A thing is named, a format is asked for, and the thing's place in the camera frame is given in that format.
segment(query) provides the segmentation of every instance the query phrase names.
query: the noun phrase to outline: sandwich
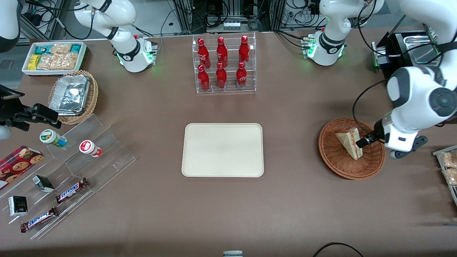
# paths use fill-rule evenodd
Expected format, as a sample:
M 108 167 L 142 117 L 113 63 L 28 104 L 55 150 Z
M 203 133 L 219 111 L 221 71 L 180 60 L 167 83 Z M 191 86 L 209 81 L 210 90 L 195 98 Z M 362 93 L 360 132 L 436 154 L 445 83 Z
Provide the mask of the sandwich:
M 341 129 L 336 131 L 335 135 L 354 160 L 358 160 L 363 155 L 362 148 L 356 144 L 360 140 L 357 128 Z

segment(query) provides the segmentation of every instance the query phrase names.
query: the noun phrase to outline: cookie box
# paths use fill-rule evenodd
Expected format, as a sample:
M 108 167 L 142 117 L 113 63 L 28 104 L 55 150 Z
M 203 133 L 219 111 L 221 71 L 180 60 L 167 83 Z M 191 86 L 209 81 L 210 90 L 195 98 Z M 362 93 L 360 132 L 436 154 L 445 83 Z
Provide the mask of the cookie box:
M 0 161 L 0 190 L 13 183 L 20 175 L 43 160 L 43 154 L 27 146 L 21 146 Z

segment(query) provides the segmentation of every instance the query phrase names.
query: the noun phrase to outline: acrylic bottle rack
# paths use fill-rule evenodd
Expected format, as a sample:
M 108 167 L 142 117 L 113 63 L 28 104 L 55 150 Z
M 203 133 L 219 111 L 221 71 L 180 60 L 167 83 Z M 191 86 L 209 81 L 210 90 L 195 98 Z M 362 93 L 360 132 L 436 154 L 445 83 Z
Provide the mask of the acrylic bottle rack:
M 245 69 L 247 72 L 246 76 L 246 87 L 243 90 L 240 90 L 236 87 L 236 71 L 238 69 L 239 63 L 239 46 L 241 44 L 241 36 L 248 36 L 248 45 L 249 45 L 249 62 L 246 63 Z M 218 58 L 216 55 L 216 50 L 218 48 L 218 37 L 224 37 L 225 46 L 228 51 L 228 67 L 225 68 L 227 72 L 227 84 L 225 89 L 220 89 L 218 87 L 218 81 L 216 78 L 216 70 Z M 211 61 L 211 67 L 205 69 L 209 75 L 209 91 L 203 91 L 198 82 L 198 65 L 200 64 L 200 59 L 198 58 L 198 44 L 197 39 L 203 38 L 205 40 L 205 45 L 209 51 L 209 59 Z M 256 43 L 255 43 L 255 34 L 254 33 L 228 33 L 222 35 L 203 35 L 203 36 L 194 36 L 192 38 L 192 56 L 194 62 L 194 73 L 195 73 L 195 86 L 197 93 L 243 93 L 243 92 L 252 92 L 256 91 L 257 80 L 256 80 Z
M 13 185 L 12 188 L 5 188 L 4 192 L 1 192 L 2 220 L 17 226 L 17 232 L 20 233 L 22 223 L 49 211 L 53 206 L 57 206 L 58 217 L 23 233 L 30 239 L 39 239 L 132 164 L 136 159 L 114 137 L 109 127 L 95 114 L 92 114 L 87 120 L 76 125 L 64 135 L 67 138 L 67 144 L 63 148 L 48 145 L 43 152 L 45 157 L 43 164 L 40 162 L 41 166 L 38 168 L 34 166 L 33 170 L 22 175 L 24 178 L 16 185 Z M 85 139 L 92 140 L 101 147 L 103 154 L 95 158 L 81 153 L 79 144 Z M 32 181 L 35 175 L 47 177 L 55 190 L 51 193 L 39 191 Z M 78 191 L 70 199 L 57 205 L 55 197 L 65 192 L 83 177 L 87 179 L 89 185 Z M 27 198 L 28 213 L 26 215 L 10 216 L 8 209 L 10 196 L 25 196 Z

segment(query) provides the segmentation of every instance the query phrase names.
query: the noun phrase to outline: brown tabletop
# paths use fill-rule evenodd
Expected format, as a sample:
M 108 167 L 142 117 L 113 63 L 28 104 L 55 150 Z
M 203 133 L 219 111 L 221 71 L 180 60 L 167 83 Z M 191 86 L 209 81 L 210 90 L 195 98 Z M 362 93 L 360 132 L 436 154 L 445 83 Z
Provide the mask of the brown tabletop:
M 386 29 L 365 29 L 368 41 Z M 365 256 L 456 256 L 456 206 L 432 152 L 457 143 L 455 125 L 421 132 L 429 143 L 403 160 L 386 159 L 373 178 L 339 177 L 320 158 L 317 137 L 351 115 L 357 95 L 383 79 L 357 31 L 338 62 L 321 67 L 274 33 L 257 36 L 257 92 L 195 92 L 192 37 L 164 38 L 156 66 L 127 72 L 108 41 L 87 41 L 84 69 L 98 82 L 95 113 L 138 157 L 41 240 L 0 222 L 0 256 L 312 256 L 341 241 Z M 56 78 L 24 76 L 24 104 L 47 103 Z M 359 102 L 374 124 L 391 110 L 385 87 Z M 259 123 L 265 173 L 259 178 L 190 178 L 181 173 L 189 123 Z M 72 126 L 63 126 L 60 132 Z M 43 148 L 33 124 L 13 130 L 0 156 L 20 145 Z M 340 246 L 321 256 L 355 256 Z

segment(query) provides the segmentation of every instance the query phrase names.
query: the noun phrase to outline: red bottle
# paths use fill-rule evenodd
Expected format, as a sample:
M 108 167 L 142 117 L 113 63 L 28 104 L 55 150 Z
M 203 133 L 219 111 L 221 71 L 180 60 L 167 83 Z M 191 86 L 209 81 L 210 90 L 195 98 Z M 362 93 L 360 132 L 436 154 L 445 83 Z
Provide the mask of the red bottle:
M 216 76 L 218 78 L 218 87 L 220 89 L 224 89 L 225 84 L 227 83 L 227 72 L 225 71 L 222 62 L 218 62 L 218 70 L 216 70 Z
M 229 65 L 229 58 L 223 37 L 218 37 L 218 49 L 216 53 L 218 54 L 218 62 L 222 62 L 222 65 L 226 68 Z
M 238 70 L 236 71 L 236 87 L 238 89 L 244 89 L 246 87 L 246 76 L 247 72 L 244 69 L 244 62 L 239 62 Z
M 239 46 L 239 61 L 248 63 L 249 62 L 249 45 L 248 36 L 241 36 L 241 45 Z
M 209 90 L 209 76 L 205 71 L 205 67 L 201 64 L 198 66 L 198 82 L 203 91 Z
M 209 60 L 209 52 L 208 48 L 205 46 L 205 40 L 203 38 L 199 38 L 198 42 L 198 58 L 200 59 L 200 63 L 205 66 L 206 69 L 211 67 L 211 61 Z

